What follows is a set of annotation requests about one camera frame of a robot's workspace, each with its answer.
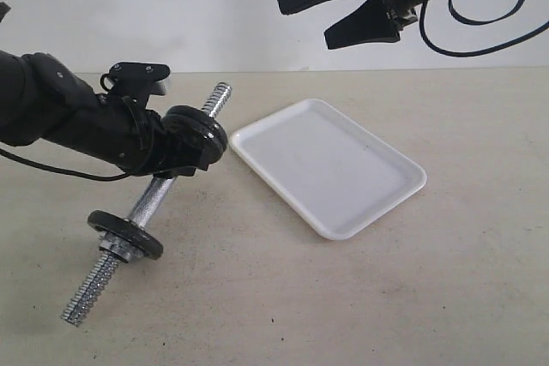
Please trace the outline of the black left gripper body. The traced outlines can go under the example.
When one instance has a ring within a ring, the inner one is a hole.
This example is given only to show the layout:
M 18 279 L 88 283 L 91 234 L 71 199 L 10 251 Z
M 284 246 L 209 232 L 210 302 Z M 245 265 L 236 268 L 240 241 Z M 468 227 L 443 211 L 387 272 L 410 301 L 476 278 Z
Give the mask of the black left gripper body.
M 131 137 L 124 143 L 132 143 L 133 147 L 125 147 L 124 157 L 119 160 L 119 169 L 131 176 L 153 175 L 155 177 L 192 177 L 196 173 L 194 167 L 178 167 L 174 140 L 162 125 L 162 119 L 157 112 L 131 108 Z

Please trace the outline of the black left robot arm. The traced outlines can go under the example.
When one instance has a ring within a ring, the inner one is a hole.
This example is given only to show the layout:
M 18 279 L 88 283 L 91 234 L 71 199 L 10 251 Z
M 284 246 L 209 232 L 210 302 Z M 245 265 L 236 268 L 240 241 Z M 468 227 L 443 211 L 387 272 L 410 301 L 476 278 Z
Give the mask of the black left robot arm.
M 1 141 L 25 147 L 38 140 L 115 165 L 126 177 L 191 177 L 218 162 L 226 131 L 188 105 L 165 115 L 147 107 L 164 94 L 165 64 L 120 62 L 100 77 L 102 93 L 44 52 L 1 54 Z

